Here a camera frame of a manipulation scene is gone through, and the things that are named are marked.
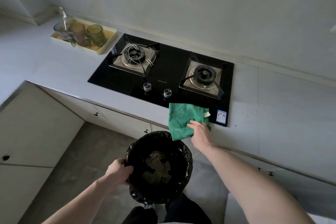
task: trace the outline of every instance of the green cloth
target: green cloth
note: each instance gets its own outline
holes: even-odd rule
[[[194,134],[194,130],[187,126],[187,124],[190,124],[190,120],[204,122],[211,129],[209,117],[204,118],[204,113],[208,111],[208,108],[192,104],[169,103],[168,126],[173,141],[181,140]]]

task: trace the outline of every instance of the trash bin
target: trash bin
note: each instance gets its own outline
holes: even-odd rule
[[[162,152],[170,163],[171,179],[167,184],[161,182],[159,185],[151,185],[142,177],[145,171],[151,170],[146,159],[154,151]],[[128,178],[133,199],[145,205],[165,204],[180,194],[188,184],[193,170],[193,158],[181,140],[173,141],[169,132],[155,131],[129,146],[125,166],[134,167]]]

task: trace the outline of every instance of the energy label sticker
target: energy label sticker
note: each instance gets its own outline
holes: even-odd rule
[[[216,121],[219,123],[226,123],[226,112],[221,111],[221,110],[217,110],[217,117],[216,117]]]

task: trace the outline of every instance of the gas stove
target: gas stove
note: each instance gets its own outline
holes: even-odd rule
[[[233,63],[124,34],[88,82],[160,106],[188,103],[228,124]]]

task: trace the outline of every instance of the leg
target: leg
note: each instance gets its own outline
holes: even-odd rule
[[[144,209],[142,206],[137,206],[132,209],[122,224],[157,224],[158,217],[153,208]]]
[[[211,224],[205,212],[183,193],[166,204],[165,222],[183,222],[192,224]]]

